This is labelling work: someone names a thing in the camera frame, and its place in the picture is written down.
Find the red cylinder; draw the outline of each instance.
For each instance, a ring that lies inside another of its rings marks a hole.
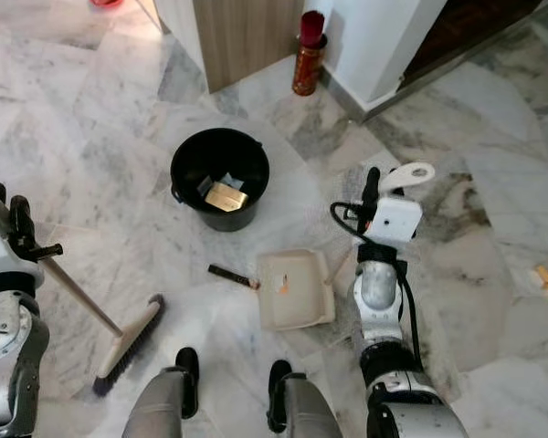
[[[292,80],[292,89],[299,96],[309,96],[317,88],[326,46],[327,37],[324,34],[317,48],[300,45]]]

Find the black cable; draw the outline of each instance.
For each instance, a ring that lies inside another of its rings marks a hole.
[[[394,269],[398,278],[398,283],[400,283],[400,286],[404,287],[406,298],[408,299],[408,310],[410,311],[410,331],[412,331],[412,348],[414,349],[414,358],[416,359],[416,363],[422,371],[424,370],[424,366],[422,365],[422,358],[420,357],[420,342],[418,340],[418,326],[416,324],[416,304],[414,303],[414,296],[412,295],[412,289],[408,284],[408,280],[400,267],[395,264]]]
[[[337,207],[342,207],[345,210],[351,210],[355,214],[358,213],[361,209],[361,205],[357,203],[342,203],[342,202],[336,202],[332,203],[330,207],[331,211],[331,217],[333,220],[339,225],[343,230],[345,230],[350,235],[354,235],[356,237],[359,237],[367,244],[376,245],[376,243],[367,237],[366,235],[363,235],[361,233],[358,233],[356,229],[349,226],[345,223],[345,221],[337,214]],[[397,263],[394,263],[392,265],[395,269],[395,274],[398,280],[398,283],[401,287],[404,287],[404,290],[406,292],[406,299],[408,300],[408,308],[410,311],[410,330],[412,332],[412,348],[414,350],[414,358],[416,360],[416,364],[420,370],[424,369],[424,366],[422,365],[422,358],[420,357],[420,342],[418,340],[418,326],[416,322],[416,304],[414,302],[414,296],[412,295],[412,289],[410,288],[410,285],[408,284],[408,280],[406,280],[406,275],[404,272],[402,272],[402,269],[397,265]]]

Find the trash in bucket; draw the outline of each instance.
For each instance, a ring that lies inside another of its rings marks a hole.
[[[171,179],[173,196],[196,210],[207,225],[218,231],[236,231],[256,215],[258,200],[268,185],[268,157],[261,143],[243,132],[203,130],[174,154]],[[217,204],[226,208],[217,208],[207,197],[221,199],[227,206]]]

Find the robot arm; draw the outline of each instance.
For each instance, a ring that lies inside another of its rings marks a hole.
[[[424,172],[415,172],[415,166]],[[427,166],[408,164],[382,183],[380,172],[373,168],[361,204],[332,205],[335,221],[363,240],[358,247],[353,284],[360,316],[354,339],[367,389],[368,438],[467,437],[457,416],[423,371],[406,263],[397,260],[398,249],[412,239],[422,216],[420,205],[403,196],[397,178],[404,176],[402,185],[422,183],[434,174]],[[356,229],[341,220],[335,211],[337,206],[355,213]],[[404,343],[400,327],[403,290],[410,309],[414,352]]]
[[[28,436],[35,426],[38,366],[49,337],[35,301],[44,279],[37,260],[58,253],[60,246],[38,248],[26,199],[13,197],[8,211],[5,191],[0,193],[0,436]]]

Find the white marble floor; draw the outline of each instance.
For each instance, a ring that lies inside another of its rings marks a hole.
[[[51,341],[36,436],[120,436],[147,381],[194,346],[198,438],[271,436],[273,360],[306,370],[346,438],[364,436],[364,385],[346,305],[354,262],[334,284],[332,324],[270,333],[243,287],[209,263],[254,274],[256,255],[324,251],[350,238],[334,200],[359,196],[365,172],[426,160],[437,178],[410,194],[425,220],[409,248],[422,350],[471,438],[548,436],[548,301],[532,267],[548,265],[548,10],[363,126],[324,90],[291,93],[292,57],[208,95],[201,73],[133,0],[0,1],[0,181],[28,197],[42,242],[120,322],[162,292],[152,342],[103,400],[90,393],[109,338],[48,280],[38,291]],[[271,166],[256,220],[220,234],[169,194],[172,154],[191,134],[233,127],[262,142]]]

